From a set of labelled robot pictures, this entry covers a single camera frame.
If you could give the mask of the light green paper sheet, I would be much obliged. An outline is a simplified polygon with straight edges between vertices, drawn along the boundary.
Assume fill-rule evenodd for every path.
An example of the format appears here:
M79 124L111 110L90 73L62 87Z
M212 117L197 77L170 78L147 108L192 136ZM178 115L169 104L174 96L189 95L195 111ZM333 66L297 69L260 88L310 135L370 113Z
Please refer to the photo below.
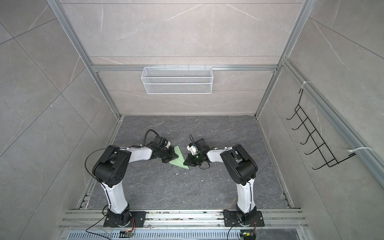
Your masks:
M174 147L174 150L175 150L175 154L177 154L178 157L176 159L174 159L174 160L169 161L169 163L174 165L174 166L177 166L177 167L180 167L180 168L188 170L189 167L184 165L185 159L184 159L184 157L182 155L182 152L181 152L179 146Z

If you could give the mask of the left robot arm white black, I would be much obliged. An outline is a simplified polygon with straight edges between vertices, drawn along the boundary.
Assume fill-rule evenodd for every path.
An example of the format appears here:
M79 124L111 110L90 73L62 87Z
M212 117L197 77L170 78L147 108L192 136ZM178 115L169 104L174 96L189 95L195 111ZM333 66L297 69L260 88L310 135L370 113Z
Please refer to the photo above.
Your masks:
M168 163L178 157L171 143L159 136L146 145L129 148L116 145L106 147L92 169L92 175L101 184L108 201L109 210L104 226L125 227L133 221L122 184L129 163L157 158L163 163Z

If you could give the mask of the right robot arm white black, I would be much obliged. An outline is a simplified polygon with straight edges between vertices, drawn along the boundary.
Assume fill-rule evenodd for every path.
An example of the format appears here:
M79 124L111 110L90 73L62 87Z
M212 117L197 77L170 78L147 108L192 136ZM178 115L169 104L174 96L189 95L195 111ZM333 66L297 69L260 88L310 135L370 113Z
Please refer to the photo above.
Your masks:
M257 207L254 198L254 181L258 166L242 145L232 147L210 148L205 140L199 139L187 146L189 151L184 165L196 167L203 162L223 163L237 185L238 202L236 219L240 224L248 224L256 216Z

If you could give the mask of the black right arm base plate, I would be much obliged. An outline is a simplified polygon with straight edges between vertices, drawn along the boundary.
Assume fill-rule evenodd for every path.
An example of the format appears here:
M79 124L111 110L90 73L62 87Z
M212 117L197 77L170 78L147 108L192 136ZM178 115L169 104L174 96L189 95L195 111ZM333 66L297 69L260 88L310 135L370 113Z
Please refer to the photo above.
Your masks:
M264 227L264 217L261 211L252 210L244 214L240 210L223 210L224 222L226 227Z

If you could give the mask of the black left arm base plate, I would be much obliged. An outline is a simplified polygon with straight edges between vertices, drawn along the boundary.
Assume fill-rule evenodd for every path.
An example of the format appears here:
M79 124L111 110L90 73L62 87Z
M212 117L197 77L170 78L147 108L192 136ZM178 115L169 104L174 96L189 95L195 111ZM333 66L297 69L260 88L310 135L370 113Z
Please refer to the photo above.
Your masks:
M146 219L146 212L144 211L133 211L123 212L121 214L115 214L108 212L106 220L104 221L103 227L109 228L129 228L136 227L142 228Z

